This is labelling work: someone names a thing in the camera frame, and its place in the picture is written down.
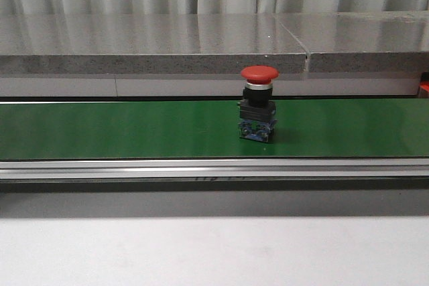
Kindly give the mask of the grey stone slab left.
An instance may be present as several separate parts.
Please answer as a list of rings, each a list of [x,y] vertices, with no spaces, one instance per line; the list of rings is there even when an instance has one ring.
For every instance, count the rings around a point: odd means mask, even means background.
[[[304,69],[306,53],[271,15],[7,15],[1,73],[236,74]]]

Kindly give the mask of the grey stone slab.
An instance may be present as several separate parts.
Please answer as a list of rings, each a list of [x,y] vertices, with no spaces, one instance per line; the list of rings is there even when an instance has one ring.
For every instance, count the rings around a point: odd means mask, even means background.
[[[7,15],[1,73],[236,74],[304,69],[306,53],[271,15]]]
[[[428,12],[275,15],[321,73],[420,75],[428,71]]]

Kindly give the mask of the green conveyor belt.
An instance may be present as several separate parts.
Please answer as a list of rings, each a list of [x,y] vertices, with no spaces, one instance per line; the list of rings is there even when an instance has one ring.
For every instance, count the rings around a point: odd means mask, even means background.
[[[233,100],[1,105],[1,158],[425,157],[428,101],[278,100],[269,143],[239,136]]]

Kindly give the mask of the grey stone slab right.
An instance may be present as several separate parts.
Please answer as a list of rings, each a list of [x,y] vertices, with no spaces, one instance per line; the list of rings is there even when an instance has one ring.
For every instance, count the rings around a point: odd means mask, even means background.
[[[275,15],[321,73],[420,75],[428,71],[428,12]]]

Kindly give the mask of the red plastic tray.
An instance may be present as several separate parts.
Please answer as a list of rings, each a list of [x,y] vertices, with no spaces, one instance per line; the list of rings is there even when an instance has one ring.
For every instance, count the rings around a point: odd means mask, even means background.
[[[421,81],[418,98],[429,98],[429,81]]]

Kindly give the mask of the aluminium conveyor side rail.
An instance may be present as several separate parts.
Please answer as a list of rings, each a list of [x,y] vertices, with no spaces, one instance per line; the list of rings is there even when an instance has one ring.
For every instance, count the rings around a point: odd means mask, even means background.
[[[3,161],[3,184],[428,178],[428,158]]]

